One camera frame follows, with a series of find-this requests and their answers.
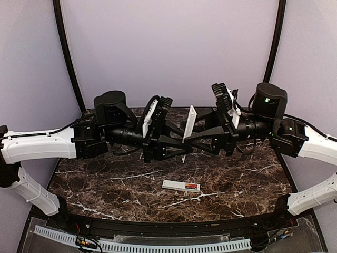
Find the white battery cover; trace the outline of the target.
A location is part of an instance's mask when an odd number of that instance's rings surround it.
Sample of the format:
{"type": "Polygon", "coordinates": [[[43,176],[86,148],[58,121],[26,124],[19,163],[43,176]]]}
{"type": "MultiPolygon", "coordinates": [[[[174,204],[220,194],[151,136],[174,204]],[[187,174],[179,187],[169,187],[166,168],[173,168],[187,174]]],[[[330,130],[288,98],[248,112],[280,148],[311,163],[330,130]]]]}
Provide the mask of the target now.
{"type": "Polygon", "coordinates": [[[190,137],[192,135],[196,117],[197,117],[197,112],[196,112],[194,106],[191,105],[190,109],[189,109],[187,121],[186,121],[186,126],[185,126],[185,131],[184,131],[182,143],[184,143],[184,141],[187,137],[190,137]]]}

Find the red battery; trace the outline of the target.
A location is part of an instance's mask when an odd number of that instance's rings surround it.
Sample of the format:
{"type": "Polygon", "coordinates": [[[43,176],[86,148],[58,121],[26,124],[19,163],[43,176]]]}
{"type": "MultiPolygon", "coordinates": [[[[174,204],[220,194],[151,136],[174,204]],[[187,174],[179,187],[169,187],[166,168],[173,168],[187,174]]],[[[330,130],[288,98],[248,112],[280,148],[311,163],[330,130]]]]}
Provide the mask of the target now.
{"type": "Polygon", "coordinates": [[[196,185],[196,184],[186,184],[185,188],[186,189],[197,189],[198,185],[196,185]]]}

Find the white remote control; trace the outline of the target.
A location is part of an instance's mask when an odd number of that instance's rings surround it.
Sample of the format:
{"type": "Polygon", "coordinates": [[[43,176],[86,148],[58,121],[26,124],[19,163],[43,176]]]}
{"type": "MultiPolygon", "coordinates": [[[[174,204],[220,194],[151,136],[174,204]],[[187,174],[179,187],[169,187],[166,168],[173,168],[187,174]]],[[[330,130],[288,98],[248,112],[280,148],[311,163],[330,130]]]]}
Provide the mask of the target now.
{"type": "Polygon", "coordinates": [[[180,182],[180,181],[172,181],[172,180],[163,180],[162,188],[176,190],[176,191],[185,191],[185,192],[195,192],[199,193],[200,191],[200,184],[197,183],[188,183],[188,182],[180,182]],[[198,185],[197,189],[186,189],[186,184],[196,184],[198,185]]]}

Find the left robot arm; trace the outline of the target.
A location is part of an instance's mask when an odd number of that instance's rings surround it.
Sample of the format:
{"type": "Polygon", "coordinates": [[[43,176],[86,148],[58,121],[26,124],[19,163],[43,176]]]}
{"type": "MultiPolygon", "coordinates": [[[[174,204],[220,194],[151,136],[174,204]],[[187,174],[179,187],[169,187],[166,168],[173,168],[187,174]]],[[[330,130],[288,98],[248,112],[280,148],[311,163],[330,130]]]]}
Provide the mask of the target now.
{"type": "Polygon", "coordinates": [[[171,98],[153,96],[137,118],[122,91],[109,91],[94,99],[94,112],[69,125],[43,132],[14,132],[1,126],[1,187],[14,190],[38,207],[63,230],[74,226],[66,201],[47,191],[23,168],[35,159],[94,158],[120,144],[141,150],[145,162],[163,161],[192,152],[183,142],[183,131],[166,119],[171,98]]]}

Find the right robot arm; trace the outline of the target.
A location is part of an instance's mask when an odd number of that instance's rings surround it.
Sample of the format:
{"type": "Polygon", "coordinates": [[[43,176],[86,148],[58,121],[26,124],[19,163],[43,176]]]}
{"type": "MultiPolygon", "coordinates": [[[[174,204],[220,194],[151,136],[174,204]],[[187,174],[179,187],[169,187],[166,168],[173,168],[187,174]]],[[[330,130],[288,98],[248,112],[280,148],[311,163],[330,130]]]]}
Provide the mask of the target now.
{"type": "Polygon", "coordinates": [[[191,135],[184,138],[185,144],[212,154],[224,150],[226,155],[232,155],[238,150],[248,155],[255,149],[244,150],[241,142],[267,139],[269,147],[277,153],[336,164],[336,138],[285,114],[286,90],[271,83],[259,83],[248,109],[238,104],[238,90],[230,90],[224,83],[213,84],[212,90],[216,109],[205,110],[196,119],[187,121],[191,135]]]}

